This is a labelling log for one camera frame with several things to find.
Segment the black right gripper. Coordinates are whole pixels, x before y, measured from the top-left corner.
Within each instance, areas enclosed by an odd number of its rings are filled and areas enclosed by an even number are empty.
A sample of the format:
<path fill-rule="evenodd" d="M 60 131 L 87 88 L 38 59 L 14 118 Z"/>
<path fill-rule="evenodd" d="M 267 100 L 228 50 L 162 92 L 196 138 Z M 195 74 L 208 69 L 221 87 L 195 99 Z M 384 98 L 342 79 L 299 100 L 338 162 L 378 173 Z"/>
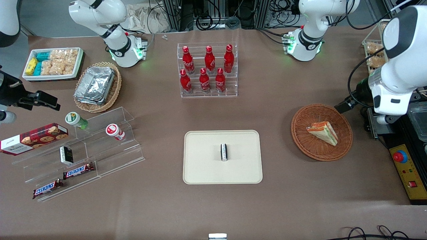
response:
<path fill-rule="evenodd" d="M 20 79 L 11 76 L 3 71 L 0 72 L 1 86 L 0 86 L 0 104 L 4 106 L 11 106 L 18 103 L 19 107 L 32 111 L 34 106 L 42 106 L 59 111 L 61 105 L 57 102 L 57 98 L 44 92 L 36 91 L 31 94 L 32 99 L 25 98 L 26 90 Z"/>

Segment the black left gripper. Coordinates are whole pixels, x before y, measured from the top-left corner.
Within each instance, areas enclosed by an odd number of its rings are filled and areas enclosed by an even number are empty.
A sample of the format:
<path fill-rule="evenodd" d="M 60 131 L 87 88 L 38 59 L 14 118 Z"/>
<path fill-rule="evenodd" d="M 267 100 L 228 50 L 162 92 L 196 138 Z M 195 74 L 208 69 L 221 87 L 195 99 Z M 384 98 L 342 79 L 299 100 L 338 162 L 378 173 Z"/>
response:
<path fill-rule="evenodd" d="M 368 78 L 364 78 L 356 85 L 356 90 L 354 91 L 354 97 L 356 97 L 356 99 L 359 102 L 369 107 L 373 106 L 372 93 L 369 88 Z M 347 111 L 352 110 L 357 105 L 358 103 L 351 96 L 348 96 L 342 102 L 335 105 L 334 108 L 337 110 L 337 112 L 339 112 L 340 114 L 343 114 L 343 113 L 346 113 Z"/>

